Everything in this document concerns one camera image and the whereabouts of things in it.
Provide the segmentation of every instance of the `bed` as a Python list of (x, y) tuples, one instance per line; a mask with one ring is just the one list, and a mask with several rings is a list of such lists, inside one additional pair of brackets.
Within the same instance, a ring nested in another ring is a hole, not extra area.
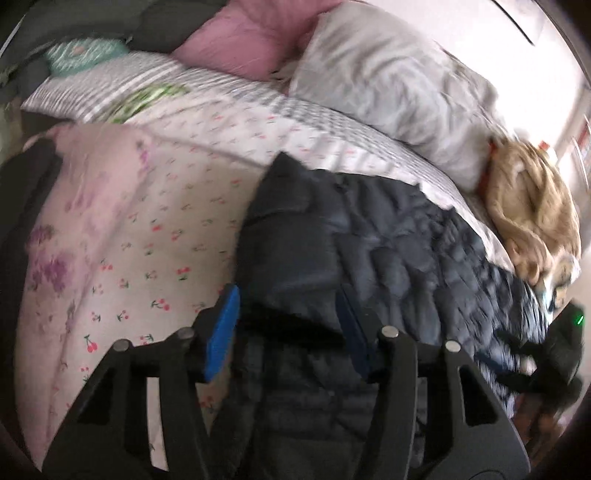
[[(130, 59), (120, 62), (126, 68), (131, 64)], [(190, 92), (160, 100), (127, 121), (154, 137), (154, 167), (134, 192), (126, 216), (91, 272), (71, 326), (58, 330), (64, 337), (59, 348), (48, 347), (46, 336), (38, 334), (38, 322), (22, 321), (35, 317), (35, 308), (27, 309), (25, 293), (15, 354), (17, 401), (27, 445), (38, 464), (69, 405), (113, 341), (129, 338), (140, 345), (165, 338), (191, 323), (231, 281), (236, 234), (246, 206), (280, 151), (308, 168), (418, 184), (432, 202), (457, 210), (482, 239), (490, 261), (511, 268), (500, 241), (476, 219), (449, 178), (402, 144), (340, 113), (286, 97), (265, 83), (203, 69), (172, 71), (158, 78), (164, 80)], [(105, 102), (109, 92), (99, 94), (81, 81), (77, 85), (78, 92), (69, 93), (96, 95), (89, 107), (100, 105), (97, 116), (130, 93)], [(49, 90), (46, 84), (24, 107), (42, 104)], [(200, 390), (208, 415), (217, 411), (223, 395), (218, 383)], [(157, 418), (156, 398), (152, 392), (151, 418)], [(164, 466), (157, 424), (151, 424), (150, 438), (153, 461)]]
[[(74, 285), (70, 278), (59, 294), (42, 297), (43, 289), (38, 288), (42, 281), (35, 283), (34, 271), (47, 261), (41, 256), (31, 260), (17, 329), (15, 389), (24, 438), (38, 466), (72, 401), (115, 340), (128, 338), (143, 345), (164, 339), (190, 325), (233, 280), (247, 207), (280, 152), (309, 170), (417, 185), (427, 200), (443, 210), (454, 209), (475, 232), (483, 246), (482, 262), (512, 271), (501, 241), (483, 223), (482, 209), (472, 206), (473, 197), (466, 198), (472, 198), (471, 205), (466, 203), (445, 173), (375, 128), (318, 103), (286, 96), (272, 83), (188, 69), (169, 56), (135, 51), (75, 76), (45, 81), (23, 104), (25, 130), (36, 134), (58, 120), (78, 122), (58, 125), (49, 133), (57, 143), (70, 145), (63, 147), (69, 152), (64, 160), (71, 157), (75, 162), (81, 156), (76, 142), (84, 135), (104, 135), (97, 125), (112, 121), (126, 99), (162, 85), (186, 91), (118, 118), (132, 135), (145, 135), (134, 137), (134, 144), (142, 145), (136, 152), (139, 160), (143, 161), (145, 145), (149, 151), (149, 167), (141, 178), (126, 163), (132, 155), (108, 163), (101, 150), (113, 158), (116, 152), (105, 143), (91, 141), (88, 153), (82, 155), (107, 162), (104, 168), (117, 178), (112, 188), (125, 199), (116, 221), (95, 229), (94, 239), (85, 237), (84, 249), (88, 247), (91, 254), (81, 267), (83, 281)], [(109, 125), (105, 127), (109, 132), (120, 128)], [(52, 210), (57, 203), (51, 200), (40, 219), (61, 218), (57, 208)], [(59, 228), (43, 221), (36, 228), (35, 251), (60, 244)], [(51, 275), (45, 271), (39, 268), (38, 276), (45, 275), (50, 283)], [(533, 295), (527, 301), (535, 305)], [(542, 315), (533, 313), (525, 320), (522, 333), (541, 338)], [(227, 394), (229, 373), (225, 369), (211, 384), (199, 386), (208, 426)], [(494, 382), (490, 372), (487, 380)], [(510, 395), (502, 389), (497, 393), (511, 411)], [(157, 383), (151, 384), (152, 463), (165, 468), (157, 399)]]

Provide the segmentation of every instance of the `wrinkled fabric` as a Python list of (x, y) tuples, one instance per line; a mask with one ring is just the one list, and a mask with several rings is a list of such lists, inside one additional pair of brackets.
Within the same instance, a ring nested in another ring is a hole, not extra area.
[(64, 340), (91, 272), (147, 176), (152, 143), (144, 132), (111, 124), (60, 124), (44, 135), (63, 165), (28, 239), (15, 348), (17, 409), (36, 460), (48, 445), (39, 428), (50, 415)]
[[(456, 340), (507, 369), (517, 359), (496, 330), (545, 334), (532, 290), (486, 260), (453, 209), (397, 180), (309, 171), (280, 154), (249, 207), (236, 260), (242, 318), (211, 435), (222, 478), (324, 478), (326, 468), (350, 478), (376, 388), (343, 344), (334, 307), (343, 282), (384, 324), (432, 345)], [(481, 370), (510, 411), (508, 392)], [(424, 384), (419, 392), (413, 465), (424, 445)]]

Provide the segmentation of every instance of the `dark gray cushion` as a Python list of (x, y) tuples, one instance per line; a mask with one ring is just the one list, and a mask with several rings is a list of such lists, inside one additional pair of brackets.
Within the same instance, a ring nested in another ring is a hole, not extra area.
[(0, 59), (0, 70), (56, 41), (79, 37), (123, 38), (139, 27), (155, 0), (41, 0), (27, 12)]
[(129, 48), (171, 53), (220, 9), (197, 1), (160, 0), (142, 14)]

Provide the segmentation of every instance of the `pillow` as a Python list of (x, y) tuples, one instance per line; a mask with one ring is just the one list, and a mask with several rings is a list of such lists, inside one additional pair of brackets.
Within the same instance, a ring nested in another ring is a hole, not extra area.
[(129, 48), (171, 53), (195, 30), (213, 18), (220, 8), (221, 6), (187, 0), (161, 0), (142, 14), (141, 25), (134, 32)]
[(191, 67), (269, 80), (319, 13), (342, 0), (231, 0), (173, 52)]
[(131, 52), (76, 75), (48, 79), (22, 104), (22, 109), (92, 122), (136, 90), (174, 78), (183, 70), (179, 62), (166, 55)]
[(67, 77), (128, 53), (125, 44), (119, 40), (85, 38), (58, 43), (47, 50), (45, 57), (54, 77)]
[(322, 15), (289, 95), (406, 142), (462, 190), (486, 166), (495, 88), (377, 7), (346, 2)]

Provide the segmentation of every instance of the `dark puffer jacket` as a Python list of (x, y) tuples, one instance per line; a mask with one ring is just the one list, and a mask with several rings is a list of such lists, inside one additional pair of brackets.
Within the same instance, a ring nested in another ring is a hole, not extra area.
[[(545, 334), (531, 289), (486, 260), (454, 210), (401, 181), (309, 171), (280, 154), (249, 207), (237, 256), (242, 318), (230, 394), (211, 435), (222, 478), (351, 477), (376, 389), (344, 347), (335, 314), (342, 282), (385, 325), (433, 345), (457, 340), (508, 369), (515, 358), (495, 331)], [(420, 400), (425, 407), (424, 385)]]

